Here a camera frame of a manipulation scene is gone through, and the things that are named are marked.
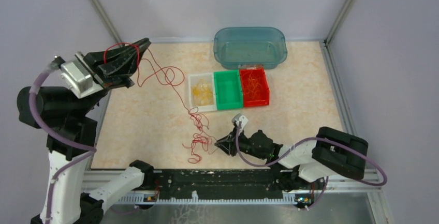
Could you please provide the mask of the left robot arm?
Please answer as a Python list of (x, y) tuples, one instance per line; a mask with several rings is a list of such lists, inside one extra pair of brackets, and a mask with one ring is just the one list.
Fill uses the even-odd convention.
[(17, 96), (20, 122), (47, 133), (49, 178), (42, 211), (31, 223), (100, 223), (130, 191), (157, 185), (152, 165), (135, 160), (116, 178), (82, 191), (87, 165), (96, 153), (97, 122), (88, 117), (111, 90), (132, 87), (132, 75), (151, 45), (148, 38), (115, 44), (100, 52), (56, 56)]

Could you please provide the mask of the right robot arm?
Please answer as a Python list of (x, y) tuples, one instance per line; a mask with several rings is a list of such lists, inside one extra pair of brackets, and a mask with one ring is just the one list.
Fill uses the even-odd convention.
[(369, 148), (366, 140), (330, 127), (321, 127), (315, 137), (287, 146), (275, 143), (262, 130), (248, 138), (235, 126), (214, 145), (229, 156), (247, 154), (261, 159), (264, 168), (292, 170), (291, 181), (298, 189), (336, 174), (363, 180)]

